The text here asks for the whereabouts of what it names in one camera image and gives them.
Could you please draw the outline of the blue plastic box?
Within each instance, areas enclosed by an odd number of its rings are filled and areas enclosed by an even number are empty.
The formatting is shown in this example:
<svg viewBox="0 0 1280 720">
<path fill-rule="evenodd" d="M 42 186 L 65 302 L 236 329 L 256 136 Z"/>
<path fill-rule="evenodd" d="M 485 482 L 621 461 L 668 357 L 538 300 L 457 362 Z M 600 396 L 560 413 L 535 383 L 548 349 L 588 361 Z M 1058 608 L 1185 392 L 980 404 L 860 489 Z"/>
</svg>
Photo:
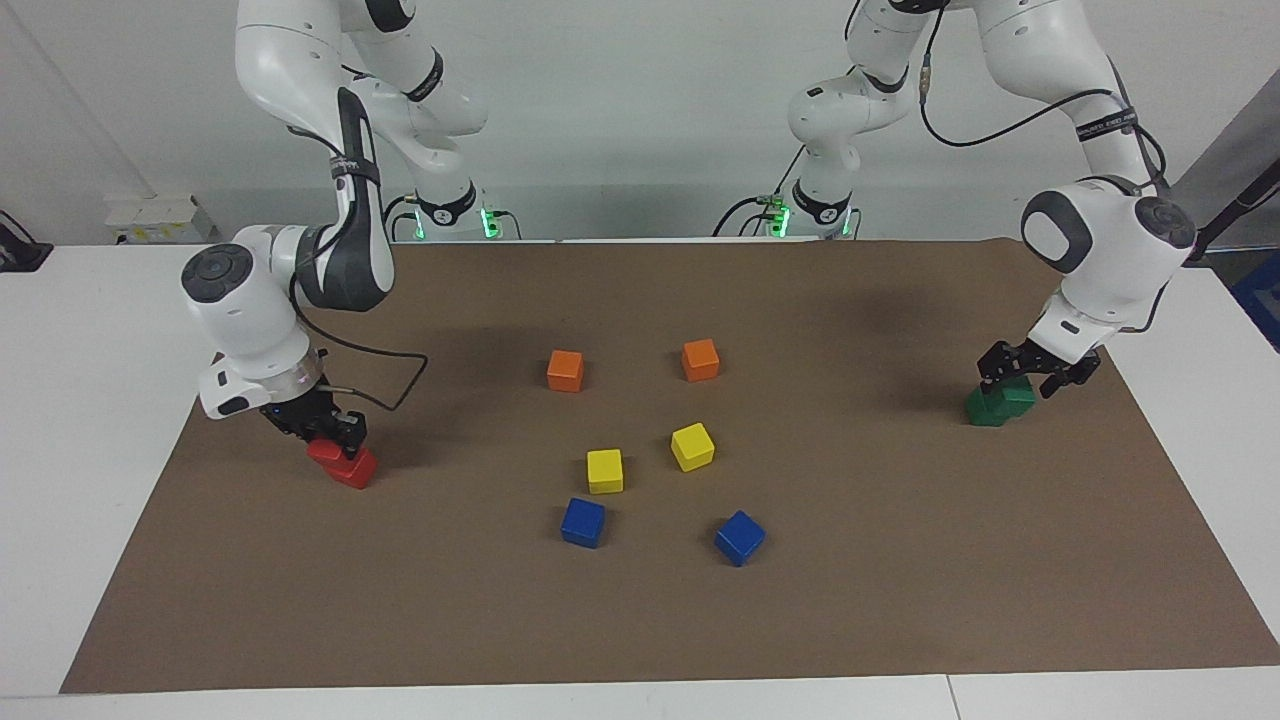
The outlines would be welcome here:
<svg viewBox="0 0 1280 720">
<path fill-rule="evenodd" d="M 1280 354 L 1280 249 L 1229 286 L 1230 295 Z"/>
</svg>

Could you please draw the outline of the brown table mat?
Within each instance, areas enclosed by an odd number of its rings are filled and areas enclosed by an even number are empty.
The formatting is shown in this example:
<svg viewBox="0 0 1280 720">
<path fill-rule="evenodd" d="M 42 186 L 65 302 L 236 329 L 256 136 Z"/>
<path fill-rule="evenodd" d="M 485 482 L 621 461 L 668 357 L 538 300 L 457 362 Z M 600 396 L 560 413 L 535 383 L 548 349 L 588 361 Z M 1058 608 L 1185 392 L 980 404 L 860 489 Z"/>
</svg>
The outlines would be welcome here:
<svg viewBox="0 0 1280 720">
<path fill-rule="evenodd" d="M 399 247 L 378 309 L 312 315 L 431 360 L 370 414 L 370 486 L 193 406 L 63 689 L 1280 664 L 1114 365 L 968 423 L 977 359 L 1056 284 L 1011 240 Z M 623 492 L 588 492 L 599 448 Z M 607 507 L 596 550 L 561 538 L 573 497 Z M 768 537 L 735 568 L 740 509 Z"/>
</svg>

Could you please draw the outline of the blue wooden block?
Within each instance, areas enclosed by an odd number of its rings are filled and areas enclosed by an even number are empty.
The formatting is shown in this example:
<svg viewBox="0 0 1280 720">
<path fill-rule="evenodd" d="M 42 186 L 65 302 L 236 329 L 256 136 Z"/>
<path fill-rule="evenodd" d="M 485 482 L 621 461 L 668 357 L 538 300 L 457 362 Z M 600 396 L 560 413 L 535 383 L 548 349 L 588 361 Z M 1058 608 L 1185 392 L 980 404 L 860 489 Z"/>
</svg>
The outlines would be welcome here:
<svg viewBox="0 0 1280 720">
<path fill-rule="evenodd" d="M 727 562 L 742 568 L 763 546 L 767 537 L 765 528 L 740 509 L 717 528 L 713 544 Z"/>
<path fill-rule="evenodd" d="M 571 498 L 559 525 L 562 541 L 577 547 L 596 550 L 604 536 L 607 507 L 585 498 Z"/>
</svg>

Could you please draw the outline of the black stand foot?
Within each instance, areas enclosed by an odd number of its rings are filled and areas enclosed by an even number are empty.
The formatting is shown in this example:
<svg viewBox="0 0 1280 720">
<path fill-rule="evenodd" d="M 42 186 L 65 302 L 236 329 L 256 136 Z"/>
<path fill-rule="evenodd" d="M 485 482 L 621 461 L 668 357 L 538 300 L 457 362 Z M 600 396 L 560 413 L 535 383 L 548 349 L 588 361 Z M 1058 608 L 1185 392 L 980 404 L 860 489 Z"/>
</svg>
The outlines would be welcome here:
<svg viewBox="0 0 1280 720">
<path fill-rule="evenodd" d="M 36 272 L 54 249 L 52 243 L 38 241 L 9 211 L 0 209 L 0 274 Z"/>
</svg>

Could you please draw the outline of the white wall socket box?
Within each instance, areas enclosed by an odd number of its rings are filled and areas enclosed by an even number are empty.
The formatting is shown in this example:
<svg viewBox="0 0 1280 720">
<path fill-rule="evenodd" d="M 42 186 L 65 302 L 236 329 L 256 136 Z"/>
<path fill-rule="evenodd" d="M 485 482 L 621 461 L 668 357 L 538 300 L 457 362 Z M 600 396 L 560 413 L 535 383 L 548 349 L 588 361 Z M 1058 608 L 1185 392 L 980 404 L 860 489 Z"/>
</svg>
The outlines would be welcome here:
<svg viewBox="0 0 1280 720">
<path fill-rule="evenodd" d="M 210 215 L 191 195 L 109 199 L 105 227 L 115 243 L 205 245 L 220 240 Z"/>
</svg>

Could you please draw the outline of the black pole stand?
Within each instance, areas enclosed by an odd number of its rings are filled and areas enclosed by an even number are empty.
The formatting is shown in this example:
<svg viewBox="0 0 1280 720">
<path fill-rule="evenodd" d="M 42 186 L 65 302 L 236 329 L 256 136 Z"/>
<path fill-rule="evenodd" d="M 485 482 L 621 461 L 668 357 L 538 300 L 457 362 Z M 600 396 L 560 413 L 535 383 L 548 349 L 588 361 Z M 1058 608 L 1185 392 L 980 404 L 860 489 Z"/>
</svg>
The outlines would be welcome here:
<svg viewBox="0 0 1280 720">
<path fill-rule="evenodd" d="M 1190 266 L 1204 258 L 1210 246 L 1235 222 L 1263 206 L 1271 197 L 1280 193 L 1280 156 L 1277 156 L 1257 178 L 1238 196 L 1219 211 L 1206 225 L 1197 231 L 1190 255 L 1184 261 Z"/>
</svg>

